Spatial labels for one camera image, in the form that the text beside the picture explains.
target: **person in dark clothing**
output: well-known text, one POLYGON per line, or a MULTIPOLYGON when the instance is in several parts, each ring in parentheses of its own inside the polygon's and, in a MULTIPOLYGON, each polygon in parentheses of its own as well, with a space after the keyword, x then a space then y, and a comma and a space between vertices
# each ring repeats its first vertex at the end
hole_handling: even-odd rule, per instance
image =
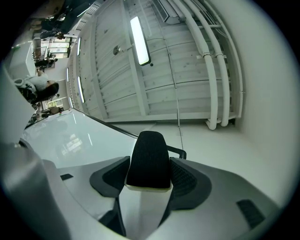
POLYGON ((36 67, 51 67, 57 59, 47 58, 46 60, 41 60, 35 63, 36 67))

